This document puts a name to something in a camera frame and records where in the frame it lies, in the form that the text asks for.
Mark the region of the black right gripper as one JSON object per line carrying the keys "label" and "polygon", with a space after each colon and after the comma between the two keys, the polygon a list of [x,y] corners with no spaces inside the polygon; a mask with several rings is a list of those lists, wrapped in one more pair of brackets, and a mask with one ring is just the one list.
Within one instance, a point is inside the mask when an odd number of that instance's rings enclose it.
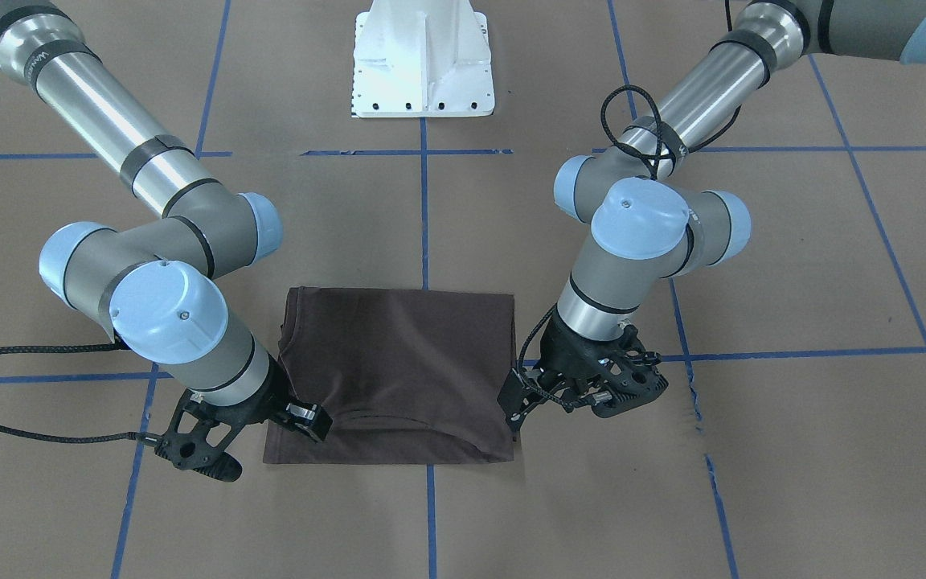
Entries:
{"label": "black right gripper", "polygon": [[233,483],[243,469],[227,448],[247,425],[272,421],[313,442],[324,442],[332,426],[330,414],[319,404],[293,400],[289,386],[284,370],[271,358],[260,391],[241,403],[217,406],[192,400],[191,393],[184,392],[169,428],[155,444],[155,455],[168,459],[178,470],[194,470]]}

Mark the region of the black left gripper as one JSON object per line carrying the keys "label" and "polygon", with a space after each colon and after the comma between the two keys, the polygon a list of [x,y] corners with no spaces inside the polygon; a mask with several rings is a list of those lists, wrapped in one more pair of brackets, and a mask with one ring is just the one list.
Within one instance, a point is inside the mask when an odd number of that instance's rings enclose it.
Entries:
{"label": "black left gripper", "polygon": [[620,337],[608,341],[573,332],[554,310],[543,325],[538,362],[533,368],[511,368],[497,396],[510,435],[519,434],[540,404],[616,417],[653,403],[669,387],[658,370],[662,357],[645,348],[632,323],[622,323]]}

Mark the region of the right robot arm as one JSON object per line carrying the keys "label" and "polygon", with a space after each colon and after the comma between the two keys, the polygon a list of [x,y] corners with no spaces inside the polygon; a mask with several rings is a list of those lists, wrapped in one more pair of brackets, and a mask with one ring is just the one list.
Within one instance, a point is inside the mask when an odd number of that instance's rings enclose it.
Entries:
{"label": "right robot arm", "polygon": [[232,194],[104,66],[80,27],[48,1],[0,1],[0,71],[58,113],[157,219],[115,228],[77,221],[41,249],[39,274],[67,307],[184,386],[165,433],[118,439],[154,448],[175,468],[232,483],[228,445],[272,422],[322,442],[330,415],[298,400],[267,348],[229,309],[217,278],[276,252],[278,211]]}

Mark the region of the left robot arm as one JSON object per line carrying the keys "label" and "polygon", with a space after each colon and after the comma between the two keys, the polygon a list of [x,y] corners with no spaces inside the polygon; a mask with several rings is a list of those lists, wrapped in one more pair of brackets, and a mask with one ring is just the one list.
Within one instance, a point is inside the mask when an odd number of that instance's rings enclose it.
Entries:
{"label": "left robot arm", "polygon": [[654,402],[668,386],[661,358],[639,339],[636,311],[654,283],[730,260],[751,235],[738,195],[688,191],[672,177],[731,127],[742,104],[806,55],[926,64],[926,1],[751,1],[731,29],[661,101],[600,155],[577,155],[556,173],[555,204],[589,234],[559,299],[537,323],[540,357],[524,355],[498,395],[510,435],[545,403],[596,417]]}

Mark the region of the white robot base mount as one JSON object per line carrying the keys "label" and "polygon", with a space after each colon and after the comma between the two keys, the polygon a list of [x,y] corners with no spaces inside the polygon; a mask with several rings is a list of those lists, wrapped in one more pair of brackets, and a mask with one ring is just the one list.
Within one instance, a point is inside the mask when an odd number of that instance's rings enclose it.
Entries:
{"label": "white robot base mount", "polygon": [[488,117],[496,96],[488,19],[469,1],[375,1],[354,26],[350,115]]}

